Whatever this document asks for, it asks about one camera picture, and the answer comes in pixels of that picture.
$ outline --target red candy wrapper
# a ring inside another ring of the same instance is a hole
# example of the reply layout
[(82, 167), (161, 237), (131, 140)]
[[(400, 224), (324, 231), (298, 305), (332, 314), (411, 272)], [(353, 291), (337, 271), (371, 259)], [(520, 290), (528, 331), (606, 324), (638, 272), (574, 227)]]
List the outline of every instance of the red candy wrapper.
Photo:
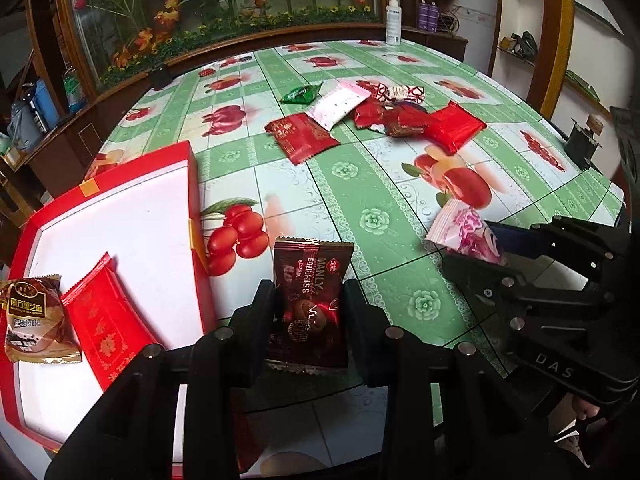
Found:
[(409, 137), (424, 133), (430, 114), (411, 102), (382, 104), (369, 98), (356, 108), (357, 128), (370, 128), (389, 137)]
[(438, 213), (426, 239), (478, 260), (506, 265), (498, 240), (478, 211), (456, 198)]
[(305, 113), (271, 121), (264, 129), (273, 134), (276, 142), (295, 165), (340, 145), (328, 131)]
[(344, 373), (348, 358), (338, 297), (352, 254), (351, 243), (276, 238), (274, 280), (284, 305), (267, 348), (271, 367)]
[(124, 295), (108, 254), (63, 294), (62, 304), (103, 391), (143, 347), (157, 342)]
[(450, 101), (446, 108), (429, 114), (425, 135), (453, 155), (485, 128), (486, 124), (480, 119)]

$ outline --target green tablecloth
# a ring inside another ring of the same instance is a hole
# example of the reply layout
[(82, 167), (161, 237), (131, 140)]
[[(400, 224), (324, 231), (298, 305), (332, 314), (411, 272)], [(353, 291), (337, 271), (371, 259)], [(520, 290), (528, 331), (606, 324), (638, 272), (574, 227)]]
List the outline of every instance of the green tablecloth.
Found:
[[(416, 178), (407, 165), (420, 166), (425, 150), (433, 155), (435, 147), (423, 139), (358, 130), (345, 120), (332, 131), (341, 146), (293, 166), (264, 132), (270, 121), (305, 110), (304, 105), (279, 104), (283, 94), (321, 81), (325, 94), (337, 79), (423, 86), (429, 110), (453, 100), (487, 122), (489, 127), (460, 151), (461, 158), (442, 163), (469, 168), (458, 172), (458, 180), (447, 181), (449, 190), (482, 202), (485, 219), (528, 227), (563, 215), (613, 225), (620, 211), (622, 192), (596, 171), (580, 172), (565, 156), (558, 133), (519, 97), (473, 68), (408, 41), (399, 47), (375, 41), (289, 45), (194, 70), (140, 99), (102, 147), (104, 156), (95, 163), (101, 166), (90, 172), (189, 140), (198, 160), (203, 210), (225, 200), (253, 203), (271, 237), (354, 242), (349, 275), (360, 280), (369, 301), (392, 323), (436, 345), (472, 341), (505, 376), (511, 366), (500, 354), (495, 315), (469, 309), (442, 277), (440, 253), (423, 241), (440, 210), (441, 189), (434, 178)], [(221, 219), (203, 219), (205, 236), (220, 225)], [(258, 281), (271, 276), (267, 248), (255, 258), (238, 257), (229, 272), (211, 278), (222, 322), (249, 304)], [(348, 428), (357, 427), (354, 420), (372, 424), (368, 406), (376, 402), (382, 402), (382, 411), (374, 410), (382, 413), (382, 425), (384, 419), (384, 395), (363, 387), (349, 390), (357, 384), (354, 372), (338, 379), (266, 374), (248, 394), (247, 410), (332, 394), (284, 410), (310, 406), (316, 411), (317, 421), (309, 424), (319, 425), (328, 455), (304, 454), (324, 465), (345, 462), (371, 452), (344, 449), (350, 449), (350, 431), (355, 430)], [(340, 410), (344, 414), (338, 423)], [(323, 413), (333, 422), (326, 422)]]

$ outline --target brown snack package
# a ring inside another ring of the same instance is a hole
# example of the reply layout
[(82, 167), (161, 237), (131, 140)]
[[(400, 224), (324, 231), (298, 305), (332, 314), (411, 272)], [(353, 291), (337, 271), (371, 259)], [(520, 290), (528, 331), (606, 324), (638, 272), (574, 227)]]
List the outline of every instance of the brown snack package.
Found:
[(267, 348), (269, 366), (344, 373), (348, 356), (338, 297), (352, 254), (352, 243), (276, 238), (274, 281), (284, 304)]
[(4, 352), (12, 363), (82, 361), (68, 336), (59, 286), (59, 276), (0, 282), (0, 304), (6, 311)]

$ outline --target candy wrapper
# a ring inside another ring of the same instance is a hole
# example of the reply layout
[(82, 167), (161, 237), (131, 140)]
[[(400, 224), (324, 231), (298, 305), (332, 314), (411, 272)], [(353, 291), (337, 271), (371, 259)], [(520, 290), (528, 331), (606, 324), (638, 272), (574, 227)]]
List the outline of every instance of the candy wrapper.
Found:
[(450, 101), (446, 108), (429, 114), (425, 136), (453, 155), (485, 128), (484, 122)]
[(348, 358), (338, 297), (352, 254), (351, 243), (276, 238), (274, 280), (284, 305), (267, 348), (271, 367), (344, 373)]
[(322, 97), (305, 114), (330, 132), (338, 121), (370, 96), (371, 92), (362, 86), (340, 81), (336, 88)]
[(82, 362), (68, 336), (59, 286), (59, 276), (0, 282), (0, 303), (6, 311), (4, 352), (12, 363)]
[(295, 165), (340, 145), (328, 131), (303, 113), (271, 121), (264, 129), (273, 134), (276, 142)]
[(382, 104), (369, 98), (359, 105), (353, 121), (358, 128), (370, 128), (389, 137), (410, 137), (424, 133), (429, 114), (411, 102)]
[(291, 92), (284, 95), (282, 99), (280, 99), (280, 102), (283, 104), (309, 105), (318, 97), (321, 86), (322, 83), (319, 85), (305, 85), (294, 88)]
[(494, 233), (480, 218), (478, 211), (462, 200), (452, 198), (445, 204), (426, 239), (478, 260), (506, 265), (506, 258), (498, 248)]
[(143, 347), (157, 342), (124, 295), (108, 254), (63, 294), (62, 303), (103, 391)]

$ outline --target table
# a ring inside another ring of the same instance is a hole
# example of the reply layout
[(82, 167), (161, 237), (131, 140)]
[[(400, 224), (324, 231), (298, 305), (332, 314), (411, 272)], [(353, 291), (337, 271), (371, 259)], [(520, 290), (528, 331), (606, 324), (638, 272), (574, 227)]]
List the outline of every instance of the table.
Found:
[[(429, 110), (453, 100), (489, 127), (458, 157), (445, 158), (426, 140), (391, 139), (345, 120), (332, 130), (341, 146), (293, 166), (264, 126), (306, 108), (278, 103), (292, 88), (323, 82), (324, 94), (338, 78), (423, 86)], [(206, 238), (222, 225), (216, 211), (246, 203), (264, 218), (271, 240), (351, 241), (348, 277), (360, 280), (392, 323), (440, 346), (473, 342), (502, 376), (514, 365), (500, 351), (495, 314), (469, 308), (442, 277), (436, 247), (423, 241), (441, 209), (441, 191), (432, 182), (456, 168), (447, 181), (453, 195), (485, 205), (485, 219), (522, 227), (556, 214), (613, 225), (622, 207), (622, 191), (594, 170), (581, 173), (564, 155), (561, 136), (519, 97), (409, 41), (399, 47), (368, 40), (288, 45), (194, 70), (140, 99), (89, 175), (182, 140), (191, 143), (199, 165)], [(429, 168), (430, 157), (439, 160), (430, 178), (417, 176), (415, 167)], [(260, 279), (272, 277), (271, 250), (260, 250), (247, 249), (253, 258), (237, 257), (227, 272), (210, 278), (220, 323), (251, 302)], [(229, 266), (211, 265), (218, 272)], [(586, 282), (543, 258), (522, 270), (542, 286)], [(433, 395), (438, 423), (437, 388)], [(240, 401), (265, 449), (251, 474), (337, 465), (382, 445), (386, 390), (362, 386), (353, 367), (338, 378), (267, 372)]]

